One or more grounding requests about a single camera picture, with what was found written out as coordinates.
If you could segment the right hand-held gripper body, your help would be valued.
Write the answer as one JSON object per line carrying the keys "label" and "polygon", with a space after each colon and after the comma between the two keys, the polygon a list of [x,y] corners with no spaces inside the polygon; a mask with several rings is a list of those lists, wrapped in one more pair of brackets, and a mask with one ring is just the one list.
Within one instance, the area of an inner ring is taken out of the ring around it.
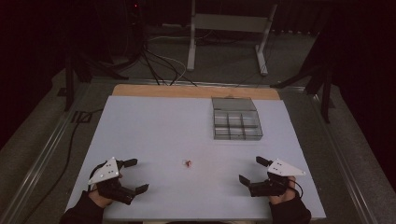
{"label": "right hand-held gripper body", "polygon": [[302,176],[306,172],[282,160],[272,161],[267,168],[268,178],[263,182],[250,183],[249,192],[252,197],[279,196],[289,185],[289,176]]}

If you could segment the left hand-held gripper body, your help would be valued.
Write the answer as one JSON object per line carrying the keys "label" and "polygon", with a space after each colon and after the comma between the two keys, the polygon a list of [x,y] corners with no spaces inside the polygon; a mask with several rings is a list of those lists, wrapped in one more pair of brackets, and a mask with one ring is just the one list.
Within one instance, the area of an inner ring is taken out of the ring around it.
{"label": "left hand-held gripper body", "polygon": [[101,196],[130,204],[134,198],[134,191],[123,187],[120,183],[120,169],[125,167],[124,162],[111,158],[97,165],[90,174],[89,189],[95,185]]}

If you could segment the clear plastic compartment box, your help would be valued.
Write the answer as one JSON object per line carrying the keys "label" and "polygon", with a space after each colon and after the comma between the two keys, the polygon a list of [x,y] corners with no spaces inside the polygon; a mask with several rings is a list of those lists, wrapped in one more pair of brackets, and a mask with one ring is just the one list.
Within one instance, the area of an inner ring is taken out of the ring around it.
{"label": "clear plastic compartment box", "polygon": [[216,140],[259,141],[262,126],[250,98],[212,98],[213,132]]}

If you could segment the person's right hand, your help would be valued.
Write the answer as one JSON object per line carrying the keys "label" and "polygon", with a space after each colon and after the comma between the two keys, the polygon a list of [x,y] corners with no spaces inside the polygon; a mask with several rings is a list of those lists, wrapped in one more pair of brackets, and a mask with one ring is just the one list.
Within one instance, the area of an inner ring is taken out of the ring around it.
{"label": "person's right hand", "polygon": [[299,194],[299,192],[295,188],[296,178],[294,176],[289,176],[288,180],[289,180],[288,182],[289,185],[287,186],[286,191],[283,194],[279,196],[269,196],[269,202],[272,205],[277,205],[291,201]]}

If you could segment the person's left hand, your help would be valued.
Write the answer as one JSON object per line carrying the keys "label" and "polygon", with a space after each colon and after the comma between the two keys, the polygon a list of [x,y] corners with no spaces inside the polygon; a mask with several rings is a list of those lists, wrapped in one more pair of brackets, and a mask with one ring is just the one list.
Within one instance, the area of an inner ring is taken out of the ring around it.
{"label": "person's left hand", "polygon": [[99,194],[99,191],[95,185],[92,185],[89,191],[89,198],[99,207],[106,208],[113,203],[112,199],[106,198]]}

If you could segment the white table mat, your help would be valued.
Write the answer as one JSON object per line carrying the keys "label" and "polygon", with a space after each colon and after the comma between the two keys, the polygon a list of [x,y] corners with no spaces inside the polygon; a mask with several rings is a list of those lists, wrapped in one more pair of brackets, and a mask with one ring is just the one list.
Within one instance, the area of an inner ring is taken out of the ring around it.
{"label": "white table mat", "polygon": [[[263,220],[268,201],[252,197],[238,177],[266,179],[256,157],[281,159],[303,171],[304,154],[285,104],[257,100],[262,124],[259,141],[216,140],[209,99],[111,96],[68,204],[74,206],[87,188],[92,169],[115,157],[136,158],[122,170],[126,188],[148,184],[131,204],[113,203],[107,220]],[[191,168],[182,162],[191,160]]]}

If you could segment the black stand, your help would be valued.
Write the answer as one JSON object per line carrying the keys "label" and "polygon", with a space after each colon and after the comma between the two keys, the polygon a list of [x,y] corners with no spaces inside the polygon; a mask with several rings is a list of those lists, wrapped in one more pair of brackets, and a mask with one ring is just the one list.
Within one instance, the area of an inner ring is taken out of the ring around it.
{"label": "black stand", "polygon": [[303,72],[299,72],[297,75],[288,78],[280,83],[272,84],[271,88],[283,89],[289,85],[301,80],[305,77],[310,77],[306,84],[304,91],[307,94],[317,94],[319,90],[322,90],[320,114],[322,118],[329,123],[329,105],[332,85],[332,68],[334,63],[331,59],[324,63],[314,65],[312,68],[308,68]]}
{"label": "black stand", "polygon": [[127,77],[121,76],[112,69],[105,67],[87,54],[78,50],[69,51],[65,57],[65,111],[69,111],[75,102],[76,79],[79,82],[91,82],[91,67],[98,69],[108,77],[127,80]]}

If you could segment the metal floor rail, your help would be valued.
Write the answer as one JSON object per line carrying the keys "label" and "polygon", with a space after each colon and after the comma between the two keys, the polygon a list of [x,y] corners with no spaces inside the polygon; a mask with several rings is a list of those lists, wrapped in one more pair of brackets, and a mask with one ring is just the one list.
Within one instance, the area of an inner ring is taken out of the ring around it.
{"label": "metal floor rail", "polygon": [[349,193],[349,196],[354,203],[354,206],[357,210],[357,213],[361,219],[362,224],[378,224],[373,212],[370,210],[366,200],[364,199],[361,189],[358,186],[357,181],[355,180],[353,173],[350,169],[349,163],[347,159],[342,153],[342,150],[332,133],[330,128],[330,124],[327,123],[321,115],[321,101],[316,95],[310,95],[310,102],[313,106],[313,109],[318,117],[318,121],[326,133],[327,138],[330,141],[331,151],[335,158],[335,163],[337,164],[337,168],[343,177],[344,183],[346,185],[346,189]]}
{"label": "metal floor rail", "polygon": [[50,91],[0,150],[0,224],[18,221],[88,88],[77,86],[68,110],[65,99]]}

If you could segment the white metal desk frame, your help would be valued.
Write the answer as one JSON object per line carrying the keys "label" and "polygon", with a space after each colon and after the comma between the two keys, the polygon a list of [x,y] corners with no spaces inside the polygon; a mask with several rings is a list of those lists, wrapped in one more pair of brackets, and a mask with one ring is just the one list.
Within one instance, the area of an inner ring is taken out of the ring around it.
{"label": "white metal desk frame", "polygon": [[242,4],[226,0],[216,0],[214,9],[210,7],[210,0],[191,0],[190,47],[187,60],[187,70],[193,71],[195,66],[195,51],[197,41],[207,37],[216,38],[220,43],[222,38],[235,41],[232,35],[261,35],[262,40],[255,46],[259,73],[268,75],[267,59],[264,54],[267,40],[272,28],[278,2],[276,0],[262,0],[259,12],[250,12],[254,8],[253,0],[243,0]]}

